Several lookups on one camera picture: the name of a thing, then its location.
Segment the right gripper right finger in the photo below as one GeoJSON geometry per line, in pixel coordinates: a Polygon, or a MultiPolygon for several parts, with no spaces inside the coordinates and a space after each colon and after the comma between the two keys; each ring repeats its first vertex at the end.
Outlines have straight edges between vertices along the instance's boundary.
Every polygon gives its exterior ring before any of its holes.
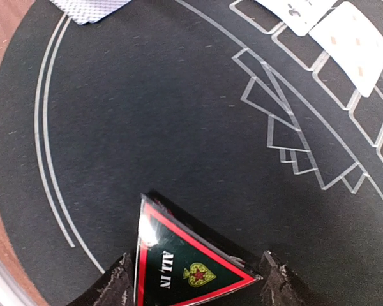
{"type": "Polygon", "coordinates": [[[264,278],[263,305],[325,305],[326,299],[312,291],[275,253],[265,251],[259,264],[264,278]]]}

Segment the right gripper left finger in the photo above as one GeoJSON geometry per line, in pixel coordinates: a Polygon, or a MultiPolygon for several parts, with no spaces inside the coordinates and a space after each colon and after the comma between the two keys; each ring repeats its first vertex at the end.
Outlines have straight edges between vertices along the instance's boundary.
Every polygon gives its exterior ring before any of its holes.
{"type": "Polygon", "coordinates": [[[67,306],[129,306],[134,303],[134,264],[124,253],[84,293],[67,306]]]}

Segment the red triangle all-in marker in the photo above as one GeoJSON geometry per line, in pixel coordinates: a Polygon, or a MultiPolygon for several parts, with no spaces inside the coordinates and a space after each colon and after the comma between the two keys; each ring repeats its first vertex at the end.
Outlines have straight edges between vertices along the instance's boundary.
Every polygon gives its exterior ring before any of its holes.
{"type": "Polygon", "coordinates": [[[152,190],[141,196],[136,305],[201,305],[263,280],[247,252],[152,190]]]}

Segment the five of diamonds card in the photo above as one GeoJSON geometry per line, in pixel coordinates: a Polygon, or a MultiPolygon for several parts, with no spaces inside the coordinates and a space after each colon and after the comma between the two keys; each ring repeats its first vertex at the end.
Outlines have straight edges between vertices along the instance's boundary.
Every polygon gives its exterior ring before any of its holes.
{"type": "Polygon", "coordinates": [[[383,70],[383,35],[370,20],[345,1],[309,35],[336,61],[360,94],[369,97],[383,70]]]}

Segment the seven of clubs card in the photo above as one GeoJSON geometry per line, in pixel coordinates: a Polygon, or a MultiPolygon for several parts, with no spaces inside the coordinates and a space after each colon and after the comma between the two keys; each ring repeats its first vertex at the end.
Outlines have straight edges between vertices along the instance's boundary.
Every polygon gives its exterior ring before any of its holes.
{"type": "Polygon", "coordinates": [[[333,7],[336,0],[258,0],[296,35],[305,36],[333,7]]]}

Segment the dealt card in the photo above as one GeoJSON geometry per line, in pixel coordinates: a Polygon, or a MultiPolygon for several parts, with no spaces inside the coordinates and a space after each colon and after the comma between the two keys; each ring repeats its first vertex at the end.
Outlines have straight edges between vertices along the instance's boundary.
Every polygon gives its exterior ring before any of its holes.
{"type": "Polygon", "coordinates": [[[131,0],[50,0],[76,24],[93,24],[109,16],[131,0]]]}

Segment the round black poker mat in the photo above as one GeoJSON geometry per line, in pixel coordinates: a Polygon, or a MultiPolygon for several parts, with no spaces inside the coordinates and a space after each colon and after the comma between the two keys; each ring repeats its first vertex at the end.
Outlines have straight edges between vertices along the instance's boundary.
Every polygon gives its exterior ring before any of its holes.
{"type": "Polygon", "coordinates": [[[253,1],[22,14],[0,67],[0,213],[50,305],[136,241],[156,189],[334,305],[383,305],[383,73],[361,97],[253,1]]]}

